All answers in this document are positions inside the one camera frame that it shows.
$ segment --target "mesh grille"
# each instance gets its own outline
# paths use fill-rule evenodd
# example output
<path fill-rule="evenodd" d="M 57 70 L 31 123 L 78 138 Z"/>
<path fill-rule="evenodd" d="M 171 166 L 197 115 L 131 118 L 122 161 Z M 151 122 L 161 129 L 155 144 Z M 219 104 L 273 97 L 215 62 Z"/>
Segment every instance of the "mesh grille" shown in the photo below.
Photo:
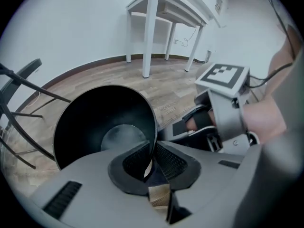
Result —
<path fill-rule="evenodd" d="M 150 145 L 146 144 L 140 150 L 126 157 L 123 161 L 123 169 L 130 176 L 142 181 L 144 172 L 150 163 Z"/>
<path fill-rule="evenodd" d="M 82 184 L 69 181 L 43 209 L 50 216 L 59 219 Z"/>
<path fill-rule="evenodd" d="M 168 181 L 182 174 L 188 166 L 182 158 L 166 150 L 159 144 L 157 145 L 154 156 Z"/>

